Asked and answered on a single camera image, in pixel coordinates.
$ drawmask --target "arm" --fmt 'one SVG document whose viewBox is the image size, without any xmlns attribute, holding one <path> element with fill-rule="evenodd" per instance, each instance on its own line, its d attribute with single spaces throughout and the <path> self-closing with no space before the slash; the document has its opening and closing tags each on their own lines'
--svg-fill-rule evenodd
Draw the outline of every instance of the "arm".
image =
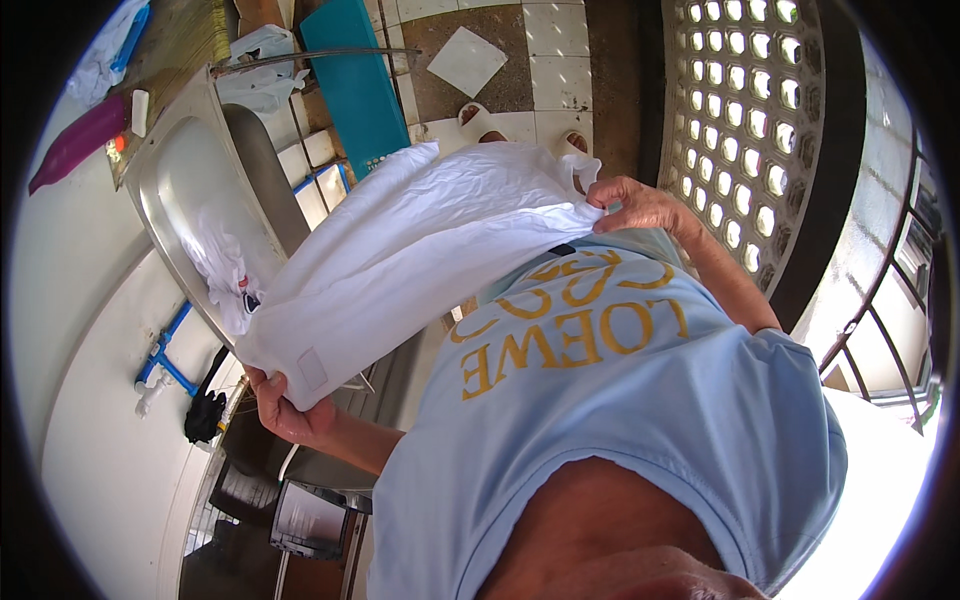
<svg viewBox="0 0 960 600">
<path fill-rule="evenodd" d="M 260 369 L 244 366 L 256 394 L 263 426 L 287 442 L 309 446 L 380 475 L 404 433 L 358 419 L 338 408 L 330 396 L 302 413 L 283 397 L 287 378 L 278 372 L 271 379 Z"/>
<path fill-rule="evenodd" d="M 704 287 L 734 323 L 751 334 L 768 327 L 780 329 L 777 315 L 763 294 L 689 208 L 656 188 L 622 176 L 598 181 L 587 193 L 587 202 L 597 208 L 607 208 L 617 201 L 623 207 L 597 221 L 595 232 L 666 229 L 684 247 Z"/>
</svg>

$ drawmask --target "wet hand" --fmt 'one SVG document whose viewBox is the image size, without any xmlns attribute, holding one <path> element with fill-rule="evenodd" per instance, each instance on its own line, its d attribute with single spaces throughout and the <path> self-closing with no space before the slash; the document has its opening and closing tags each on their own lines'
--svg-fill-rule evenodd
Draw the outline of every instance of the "wet hand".
<svg viewBox="0 0 960 600">
<path fill-rule="evenodd" d="M 250 385 L 256 395 L 256 408 L 260 422 L 268 430 L 287 442 L 318 447 L 323 445 L 336 420 L 337 407 L 330 396 L 305 413 L 297 410 L 283 393 L 287 378 L 281 372 L 267 378 L 267 374 L 244 365 Z"/>
<path fill-rule="evenodd" d="M 625 176 L 591 185 L 587 202 L 596 208 L 609 208 L 616 202 L 622 206 L 593 224 L 595 233 L 624 228 L 664 228 L 675 233 L 684 209 L 682 204 L 657 188 Z"/>
</svg>

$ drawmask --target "window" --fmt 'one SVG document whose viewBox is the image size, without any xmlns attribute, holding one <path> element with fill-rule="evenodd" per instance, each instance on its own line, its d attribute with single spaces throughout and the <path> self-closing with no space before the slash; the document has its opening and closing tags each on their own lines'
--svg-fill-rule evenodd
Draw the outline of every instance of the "window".
<svg viewBox="0 0 960 600">
<path fill-rule="evenodd" d="M 664 13 L 666 64 L 676 65 L 667 89 L 678 93 L 664 107 L 676 127 L 663 140 L 659 184 L 694 209 L 763 291 L 792 248 L 813 176 L 801 155 L 819 148 L 823 128 L 824 112 L 802 107 L 824 97 L 822 76 L 804 69 L 823 62 L 810 54 L 823 48 L 819 18 L 804 18 L 797 4 L 675 0 Z"/>
</svg>

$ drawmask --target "stainless steel sink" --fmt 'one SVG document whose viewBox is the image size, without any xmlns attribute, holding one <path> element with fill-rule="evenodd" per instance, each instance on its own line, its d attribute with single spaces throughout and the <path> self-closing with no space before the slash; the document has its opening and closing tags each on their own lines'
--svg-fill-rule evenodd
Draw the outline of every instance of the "stainless steel sink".
<svg viewBox="0 0 960 600">
<path fill-rule="evenodd" d="M 234 336 L 183 245 L 223 227 L 268 287 L 310 233 L 263 124 L 246 108 L 221 107 L 203 68 L 156 120 L 124 183 L 170 273 L 232 350 Z"/>
</svg>

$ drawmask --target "white cloth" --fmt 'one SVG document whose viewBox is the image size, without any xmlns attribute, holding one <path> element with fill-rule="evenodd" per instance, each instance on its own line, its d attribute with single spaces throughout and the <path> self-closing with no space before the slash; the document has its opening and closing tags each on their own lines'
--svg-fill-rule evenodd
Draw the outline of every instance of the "white cloth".
<svg viewBox="0 0 960 600">
<path fill-rule="evenodd" d="M 303 242 L 237 340 L 307 410 L 483 286 L 591 232 L 600 161 L 532 144 L 437 142 L 387 157 Z"/>
<path fill-rule="evenodd" d="M 247 271 L 236 236 L 227 233 L 222 223 L 205 217 L 201 215 L 195 236 L 183 239 L 183 249 L 206 279 L 210 301 L 220 306 L 224 329 L 231 335 L 243 335 L 251 314 L 263 301 L 263 289 Z"/>
<path fill-rule="evenodd" d="M 127 40 L 133 18 L 149 1 L 127 0 L 121 4 L 93 38 L 80 64 L 67 80 L 67 93 L 82 102 L 85 108 L 100 104 L 107 97 L 109 89 L 122 82 L 127 75 L 127 69 L 116 72 L 110 70 L 110 65 Z"/>
</svg>

